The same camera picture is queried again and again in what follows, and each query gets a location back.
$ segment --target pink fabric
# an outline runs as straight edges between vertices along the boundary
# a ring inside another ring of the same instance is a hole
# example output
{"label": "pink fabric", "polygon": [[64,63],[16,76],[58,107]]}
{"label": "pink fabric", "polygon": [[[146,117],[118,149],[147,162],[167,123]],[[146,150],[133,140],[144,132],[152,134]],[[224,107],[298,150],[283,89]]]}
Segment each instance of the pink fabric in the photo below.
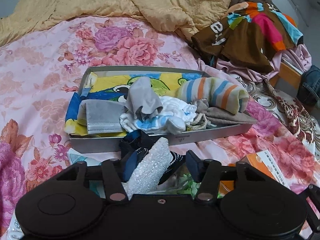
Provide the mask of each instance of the pink fabric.
{"label": "pink fabric", "polygon": [[293,49],[277,52],[272,61],[270,61],[274,71],[266,75],[243,66],[233,65],[231,62],[226,62],[221,59],[217,60],[216,68],[226,73],[238,74],[252,82],[262,82],[264,79],[270,80],[279,73],[282,58],[286,59],[302,72],[308,71],[311,67],[311,55],[309,54],[307,47],[304,44],[300,44]]}
{"label": "pink fabric", "polygon": [[271,43],[283,41],[281,33],[265,13],[259,13],[252,19],[253,23],[259,25],[263,36]]}
{"label": "pink fabric", "polygon": [[300,44],[293,49],[288,49],[282,53],[282,58],[294,65],[303,73],[307,72],[312,66],[312,58],[304,44]]}
{"label": "pink fabric", "polygon": [[[175,33],[158,33],[147,23],[129,18],[76,18],[1,47],[1,233],[18,199],[69,165],[66,153],[71,144],[63,132],[64,117],[87,67],[110,62],[195,69],[239,85],[195,57]],[[318,184],[319,164],[302,143],[253,99],[248,111],[259,122],[243,135],[171,149],[180,154],[191,149],[203,159],[213,158],[224,165],[269,149],[292,190],[310,182]],[[119,153],[94,155],[119,157]]]}

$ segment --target beige cloth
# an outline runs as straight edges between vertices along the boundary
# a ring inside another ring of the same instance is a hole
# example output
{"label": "beige cloth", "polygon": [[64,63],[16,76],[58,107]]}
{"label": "beige cloth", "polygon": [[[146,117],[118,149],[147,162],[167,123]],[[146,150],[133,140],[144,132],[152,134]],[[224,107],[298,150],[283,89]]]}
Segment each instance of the beige cloth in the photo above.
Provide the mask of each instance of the beige cloth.
{"label": "beige cloth", "polygon": [[230,0],[19,0],[12,15],[0,20],[0,46],[24,34],[51,28],[81,15],[131,16],[162,32],[188,39],[217,21]]}

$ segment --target wooden bed frame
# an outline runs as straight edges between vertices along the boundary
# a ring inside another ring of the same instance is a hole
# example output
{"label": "wooden bed frame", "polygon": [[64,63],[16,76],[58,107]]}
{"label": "wooden bed frame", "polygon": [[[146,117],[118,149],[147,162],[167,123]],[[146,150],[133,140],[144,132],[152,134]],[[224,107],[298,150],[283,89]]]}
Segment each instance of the wooden bed frame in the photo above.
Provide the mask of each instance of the wooden bed frame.
{"label": "wooden bed frame", "polygon": [[275,87],[279,78],[284,79],[294,88],[296,89],[299,88],[301,75],[297,71],[295,71],[293,68],[289,67],[288,65],[282,62],[280,65],[280,71],[278,75],[276,75],[275,77],[269,80],[271,86]]}

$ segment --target silver tray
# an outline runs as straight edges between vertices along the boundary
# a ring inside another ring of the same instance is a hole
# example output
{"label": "silver tray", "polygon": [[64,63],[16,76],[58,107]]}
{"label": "silver tray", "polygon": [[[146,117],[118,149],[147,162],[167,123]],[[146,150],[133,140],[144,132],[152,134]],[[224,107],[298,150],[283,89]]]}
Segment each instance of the silver tray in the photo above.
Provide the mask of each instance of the silver tray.
{"label": "silver tray", "polygon": [[[78,94],[81,95],[84,84],[91,72],[94,72],[99,76],[103,73],[103,76],[115,76],[126,74],[139,74],[139,73],[199,73],[202,77],[209,77],[209,75],[203,71],[188,70],[180,68],[167,68],[167,67],[155,67],[155,66],[98,66],[89,67],[84,73]],[[213,129],[188,131],[179,135],[167,134],[155,134],[150,135],[154,138],[165,137],[169,140],[169,145],[178,145],[184,143],[192,143],[198,141],[212,140],[231,135],[237,135],[246,133],[251,124],[237,124],[228,125],[223,127],[216,127]],[[119,151],[119,141],[123,137],[105,137],[105,138],[89,138],[89,136],[81,137],[70,135],[70,140],[73,149],[80,153],[99,153],[99,152],[114,152]]]}

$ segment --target screw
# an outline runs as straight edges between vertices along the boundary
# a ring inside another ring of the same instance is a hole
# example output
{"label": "screw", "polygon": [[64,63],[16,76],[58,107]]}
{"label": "screw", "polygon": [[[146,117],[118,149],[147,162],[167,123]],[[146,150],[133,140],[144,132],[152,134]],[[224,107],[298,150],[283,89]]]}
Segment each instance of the screw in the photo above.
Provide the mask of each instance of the screw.
{"label": "screw", "polygon": [[165,199],[158,199],[158,203],[159,203],[159,204],[165,204],[166,201],[165,201]]}
{"label": "screw", "polygon": [[122,201],[125,199],[125,195],[122,193],[113,193],[109,198],[113,201]]}
{"label": "screw", "polygon": [[213,199],[213,195],[210,194],[210,193],[200,193],[198,196],[197,196],[198,199],[202,200],[202,201],[209,201],[209,200],[212,200]]}

